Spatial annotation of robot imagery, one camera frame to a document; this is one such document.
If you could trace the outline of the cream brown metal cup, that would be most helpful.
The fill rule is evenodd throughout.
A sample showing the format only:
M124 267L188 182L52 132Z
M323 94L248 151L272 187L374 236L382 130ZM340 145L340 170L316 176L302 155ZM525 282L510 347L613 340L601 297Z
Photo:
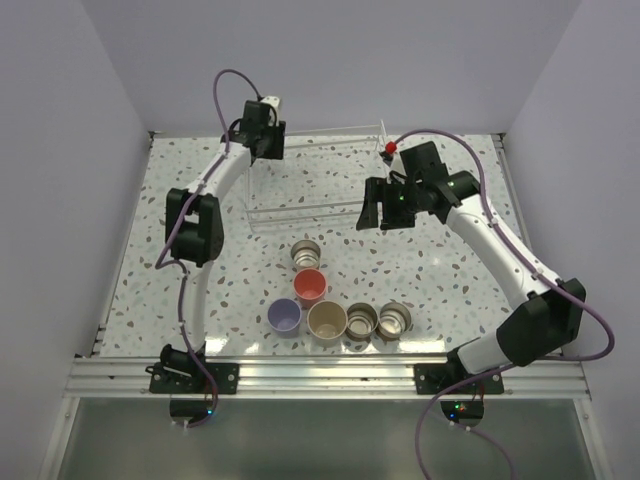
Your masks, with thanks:
M318 269L321 260L321 249L314 241L303 239L292 245L290 256L298 270Z

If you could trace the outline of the red plastic cup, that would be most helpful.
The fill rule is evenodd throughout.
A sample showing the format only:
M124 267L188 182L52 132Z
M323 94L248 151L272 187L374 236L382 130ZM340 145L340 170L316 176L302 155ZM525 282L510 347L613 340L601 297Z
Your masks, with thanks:
M293 288L301 305L305 308L311 308L324 299L328 284L322 272L307 268L296 274Z

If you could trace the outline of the beige plastic cup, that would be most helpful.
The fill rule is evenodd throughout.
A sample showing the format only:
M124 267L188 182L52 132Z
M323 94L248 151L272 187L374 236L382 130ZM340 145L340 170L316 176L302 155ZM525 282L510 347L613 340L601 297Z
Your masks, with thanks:
M307 314L307 325L314 341L323 347L340 342L347 327L348 315L338 303L323 300L316 303Z

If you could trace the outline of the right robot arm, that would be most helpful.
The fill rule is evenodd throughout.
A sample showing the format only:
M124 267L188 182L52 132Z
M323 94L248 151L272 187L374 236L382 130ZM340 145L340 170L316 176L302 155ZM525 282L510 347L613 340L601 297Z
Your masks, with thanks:
M468 392L481 373L527 366L576 339L584 286L562 280L501 226L473 174L450 172L432 141L403 151L389 142L380 155L389 173L366 180L357 229L407 229L419 213L436 216L473 250L512 309L495 331L448 353L445 379L451 389Z

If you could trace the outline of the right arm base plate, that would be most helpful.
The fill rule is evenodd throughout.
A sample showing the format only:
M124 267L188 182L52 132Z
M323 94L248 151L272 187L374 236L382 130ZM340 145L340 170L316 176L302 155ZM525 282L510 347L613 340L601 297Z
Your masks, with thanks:
M413 366L418 395L449 394L500 395L505 392L500 373L468 374L456 363L416 363Z

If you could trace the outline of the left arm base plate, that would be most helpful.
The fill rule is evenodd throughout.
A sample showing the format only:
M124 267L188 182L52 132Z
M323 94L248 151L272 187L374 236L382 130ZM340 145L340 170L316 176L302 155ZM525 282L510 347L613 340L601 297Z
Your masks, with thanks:
M167 344L153 365L145 368L150 375L149 391L153 394L211 394L211 379L218 394L234 395L240 378L238 363L208 362L204 351L195 361L188 352Z

